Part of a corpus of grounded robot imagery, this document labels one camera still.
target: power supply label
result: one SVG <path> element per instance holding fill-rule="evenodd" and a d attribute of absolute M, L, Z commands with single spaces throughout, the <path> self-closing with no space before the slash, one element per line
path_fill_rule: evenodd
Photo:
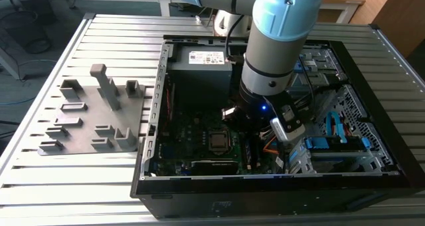
<path fill-rule="evenodd" d="M 222 52 L 191 51 L 189 64 L 223 64 Z"/>

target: white label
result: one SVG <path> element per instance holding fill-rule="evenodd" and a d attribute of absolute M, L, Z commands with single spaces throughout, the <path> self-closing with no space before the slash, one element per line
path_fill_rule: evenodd
<path fill-rule="evenodd" d="M 345 3 L 357 3 L 357 4 L 361 4 L 361 1 L 347 0 L 347 1 L 345 1 Z"/>
<path fill-rule="evenodd" d="M 278 158 L 275 158 L 275 164 L 278 165 L 278 167 L 283 168 L 283 161 Z"/>
<path fill-rule="evenodd" d="M 222 52 L 191 51 L 189 64 L 223 64 Z"/>
<path fill-rule="evenodd" d="M 303 61 L 303 64 L 307 66 L 315 66 L 315 62 L 314 61 Z"/>

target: robotic arm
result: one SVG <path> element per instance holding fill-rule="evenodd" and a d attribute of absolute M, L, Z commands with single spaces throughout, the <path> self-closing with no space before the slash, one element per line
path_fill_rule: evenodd
<path fill-rule="evenodd" d="M 291 141 L 303 133 L 305 127 L 285 89 L 315 23 L 321 0 L 182 1 L 251 15 L 237 106 L 258 118 L 262 118 L 259 109 L 267 106 L 275 115 L 269 123 L 277 138 Z"/>

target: green circuit board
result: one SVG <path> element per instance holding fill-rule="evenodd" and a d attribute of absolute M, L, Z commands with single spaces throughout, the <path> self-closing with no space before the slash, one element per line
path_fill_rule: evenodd
<path fill-rule="evenodd" d="M 222 174 L 266 173 L 270 157 L 249 165 L 250 155 L 258 152 L 249 152 L 243 134 L 222 124 L 219 113 L 175 112 L 167 129 L 159 137 L 158 176 L 197 175 L 194 171 L 215 175 L 217 168 Z M 219 169 L 217 164 L 227 165 Z"/>

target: metal slotted table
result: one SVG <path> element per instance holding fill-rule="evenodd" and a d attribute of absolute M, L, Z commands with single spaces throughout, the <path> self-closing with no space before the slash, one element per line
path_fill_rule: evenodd
<path fill-rule="evenodd" d="M 135 152 L 38 156 L 37 144 L 63 98 L 58 85 L 89 77 L 94 63 L 107 66 L 117 85 L 146 86 L 139 141 L 146 133 L 163 34 L 211 35 L 193 18 L 102 15 L 85 18 L 58 59 L 0 158 L 0 225 L 265 224 L 423 225 L 425 197 L 389 199 L 358 212 L 157 221 L 129 197 Z M 425 168 L 425 84 L 378 30 L 366 25 L 318 24 L 311 39 L 338 40 L 354 58 L 407 146 Z"/>

